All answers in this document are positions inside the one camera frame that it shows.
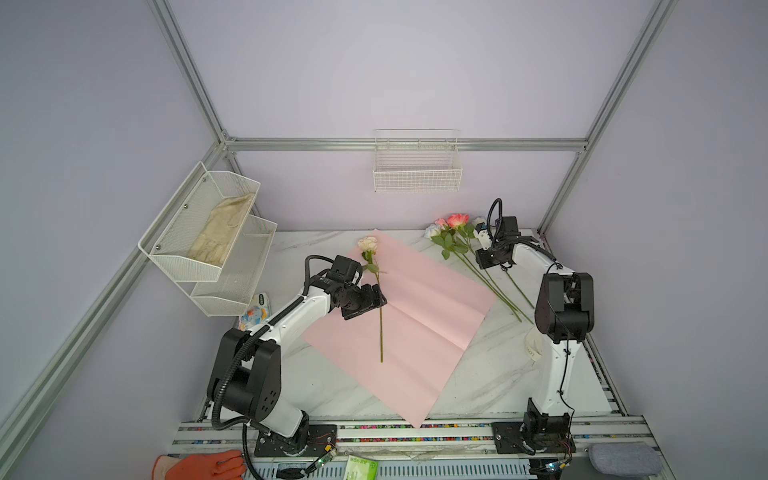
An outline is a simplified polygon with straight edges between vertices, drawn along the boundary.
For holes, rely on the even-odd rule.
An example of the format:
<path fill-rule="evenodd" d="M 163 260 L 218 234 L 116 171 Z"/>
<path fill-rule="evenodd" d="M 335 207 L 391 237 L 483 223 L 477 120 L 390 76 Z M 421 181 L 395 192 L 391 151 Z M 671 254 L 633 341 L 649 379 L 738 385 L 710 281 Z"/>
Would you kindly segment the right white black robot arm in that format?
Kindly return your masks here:
<path fill-rule="evenodd" d="M 480 248 L 478 266 L 519 266 L 541 281 L 534 307 L 534 325 L 541 340 L 541 380 L 528 400 L 527 411 L 513 446 L 528 454 L 569 449 L 575 409 L 569 389 L 575 357 L 594 327 L 593 278 L 560 263 L 532 236 L 518 229 L 514 216 L 474 227 Z"/>

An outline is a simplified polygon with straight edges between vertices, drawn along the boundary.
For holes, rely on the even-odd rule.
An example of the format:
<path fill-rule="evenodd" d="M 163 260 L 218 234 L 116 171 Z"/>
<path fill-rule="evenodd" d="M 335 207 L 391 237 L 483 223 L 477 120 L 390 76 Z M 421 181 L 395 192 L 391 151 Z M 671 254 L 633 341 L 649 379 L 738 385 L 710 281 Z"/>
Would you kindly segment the purple pink wrapping paper sheet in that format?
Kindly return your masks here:
<path fill-rule="evenodd" d="M 496 297 L 485 286 L 375 230 L 381 310 L 332 312 L 304 340 L 407 423 L 427 419 Z"/>

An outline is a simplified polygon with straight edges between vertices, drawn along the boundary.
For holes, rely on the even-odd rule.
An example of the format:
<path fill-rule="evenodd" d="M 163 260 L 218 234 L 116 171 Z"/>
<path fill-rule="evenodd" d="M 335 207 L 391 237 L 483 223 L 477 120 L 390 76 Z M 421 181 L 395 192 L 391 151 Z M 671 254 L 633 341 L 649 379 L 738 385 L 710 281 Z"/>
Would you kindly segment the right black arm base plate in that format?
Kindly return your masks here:
<path fill-rule="evenodd" d="M 494 422 L 492 437 L 498 454 L 565 454 L 575 449 L 562 419 L 548 419 L 540 425 L 525 422 Z"/>

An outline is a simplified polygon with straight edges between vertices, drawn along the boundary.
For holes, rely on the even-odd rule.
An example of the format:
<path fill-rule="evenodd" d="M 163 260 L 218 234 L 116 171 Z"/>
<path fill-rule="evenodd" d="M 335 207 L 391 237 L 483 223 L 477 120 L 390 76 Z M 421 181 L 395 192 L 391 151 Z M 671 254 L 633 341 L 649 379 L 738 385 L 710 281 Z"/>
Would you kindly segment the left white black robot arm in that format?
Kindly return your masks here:
<path fill-rule="evenodd" d="M 379 283 L 363 280 L 374 271 L 345 256 L 310 255 L 302 288 L 289 304 L 253 328 L 228 330 L 207 388 L 212 427 L 246 424 L 284 438 L 303 433 L 305 412 L 281 398 L 283 350 L 332 312 L 351 320 L 384 307 Z"/>

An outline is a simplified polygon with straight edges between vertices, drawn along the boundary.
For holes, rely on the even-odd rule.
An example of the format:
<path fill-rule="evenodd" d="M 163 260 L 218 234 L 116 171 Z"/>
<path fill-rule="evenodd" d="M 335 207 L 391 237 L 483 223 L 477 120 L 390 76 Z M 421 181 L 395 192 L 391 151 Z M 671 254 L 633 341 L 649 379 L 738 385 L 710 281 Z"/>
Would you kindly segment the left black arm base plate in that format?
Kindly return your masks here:
<path fill-rule="evenodd" d="M 300 427 L 294 436 L 285 437 L 275 432 L 260 434 L 252 452 L 257 458 L 266 457 L 319 457 L 337 443 L 338 427 L 334 424 L 308 424 Z"/>

